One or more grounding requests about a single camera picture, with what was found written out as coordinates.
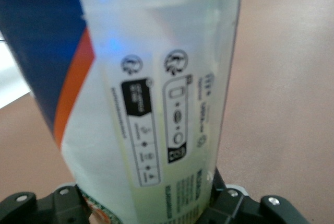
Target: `translucent plastic container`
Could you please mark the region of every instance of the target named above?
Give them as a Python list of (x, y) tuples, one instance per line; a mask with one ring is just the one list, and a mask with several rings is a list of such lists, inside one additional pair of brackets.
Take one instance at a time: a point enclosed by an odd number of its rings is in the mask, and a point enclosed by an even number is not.
[(0, 0), (0, 30), (101, 223), (208, 206), (240, 0)]

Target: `blue label stripe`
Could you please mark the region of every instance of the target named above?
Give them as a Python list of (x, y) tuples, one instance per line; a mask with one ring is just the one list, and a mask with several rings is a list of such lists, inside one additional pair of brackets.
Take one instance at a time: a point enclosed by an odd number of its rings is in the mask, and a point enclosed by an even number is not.
[(79, 0), (0, 0), (0, 30), (53, 131), (57, 102), (86, 23)]

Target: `printed symbol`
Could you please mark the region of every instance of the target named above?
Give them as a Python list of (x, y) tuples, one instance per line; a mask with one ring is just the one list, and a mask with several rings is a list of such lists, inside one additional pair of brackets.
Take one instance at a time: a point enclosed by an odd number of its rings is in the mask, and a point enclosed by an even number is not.
[(214, 74), (208, 74), (205, 76), (205, 89), (207, 90), (206, 94), (207, 96), (209, 96), (211, 94), (211, 90), (212, 90), (212, 85), (213, 85), (213, 81), (214, 81)]
[(199, 138), (199, 140), (197, 142), (197, 147), (203, 146), (206, 141), (207, 141), (207, 136), (206, 135), (202, 135), (202, 137)]
[(173, 76), (177, 73), (181, 73), (188, 64), (188, 56), (183, 50), (174, 50), (170, 52), (164, 63), (164, 67), (167, 73), (171, 73)]
[(154, 154), (151, 152), (145, 155), (142, 152), (140, 153), (141, 162), (144, 162), (145, 160), (152, 160), (153, 158), (154, 158)]
[(154, 158), (154, 154), (151, 152), (149, 154), (144, 155), (145, 160), (152, 160)]
[(185, 157), (186, 154), (187, 154), (187, 150), (185, 146), (182, 146), (181, 148), (178, 148), (178, 149), (168, 151), (168, 162), (171, 163), (171, 162), (180, 160), (183, 157)]
[(185, 93), (185, 87), (176, 87), (169, 90), (169, 98), (176, 99), (184, 95), (184, 93)]
[(174, 113), (174, 122), (179, 123), (182, 119), (182, 113), (180, 110), (175, 111)]
[(142, 61), (137, 55), (128, 55), (122, 60), (121, 67), (124, 72), (131, 75), (142, 69)]
[(144, 133), (144, 134), (147, 134), (148, 132), (152, 131), (152, 129), (150, 129), (149, 127), (144, 127), (142, 126), (140, 128), (140, 130)]
[(173, 141), (175, 144), (180, 144), (183, 141), (183, 134), (182, 133), (177, 133), (174, 135)]

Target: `white surface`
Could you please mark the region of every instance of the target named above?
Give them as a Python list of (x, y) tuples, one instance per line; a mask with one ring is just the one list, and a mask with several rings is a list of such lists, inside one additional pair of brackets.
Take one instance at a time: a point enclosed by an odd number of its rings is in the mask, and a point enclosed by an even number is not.
[(0, 108), (30, 91), (5, 42), (0, 42)]

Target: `icon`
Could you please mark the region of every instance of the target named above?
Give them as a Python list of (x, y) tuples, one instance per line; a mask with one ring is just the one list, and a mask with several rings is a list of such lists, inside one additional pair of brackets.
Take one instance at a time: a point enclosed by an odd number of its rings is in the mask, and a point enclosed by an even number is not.
[(181, 113), (181, 111), (180, 110), (175, 111), (173, 118), (174, 118), (174, 122), (175, 123), (179, 123), (181, 121), (181, 119), (182, 119), (182, 113)]
[(168, 151), (168, 163), (175, 162), (177, 160), (182, 159), (187, 154), (186, 144), (183, 144), (181, 148), (174, 149)]
[(169, 90), (169, 98), (175, 99), (181, 97), (185, 92), (185, 87), (177, 87)]
[(205, 76), (205, 89), (207, 90), (206, 94), (209, 96), (211, 94), (213, 82), (214, 82), (214, 74), (208, 74)]
[(148, 154), (143, 154), (142, 152), (140, 153), (140, 159), (142, 162), (144, 162), (145, 160), (152, 160), (154, 158), (154, 154), (153, 153), (148, 153)]
[(183, 141), (183, 134), (182, 134), (182, 133), (176, 133), (176, 134), (174, 135), (173, 140), (174, 140), (174, 143), (175, 143), (175, 144), (180, 144), (180, 143), (182, 143), (182, 141)]
[(137, 55), (128, 55), (121, 62), (122, 70), (129, 75), (138, 73), (142, 69), (142, 61)]
[(171, 73), (173, 76), (177, 73), (181, 73), (188, 64), (188, 56), (183, 50), (174, 50), (170, 52), (164, 63), (166, 72)]
[(206, 141), (207, 141), (207, 136), (206, 135), (202, 135), (201, 138), (199, 138), (199, 140), (197, 142), (197, 147), (203, 146)]
[(140, 130), (144, 133), (144, 134), (147, 134), (148, 132), (152, 131), (152, 129), (150, 129), (149, 127), (144, 127), (142, 126), (140, 128)]
[(143, 170), (141, 172), (140, 180), (142, 186), (151, 186), (160, 183), (159, 172), (153, 168), (151, 171)]

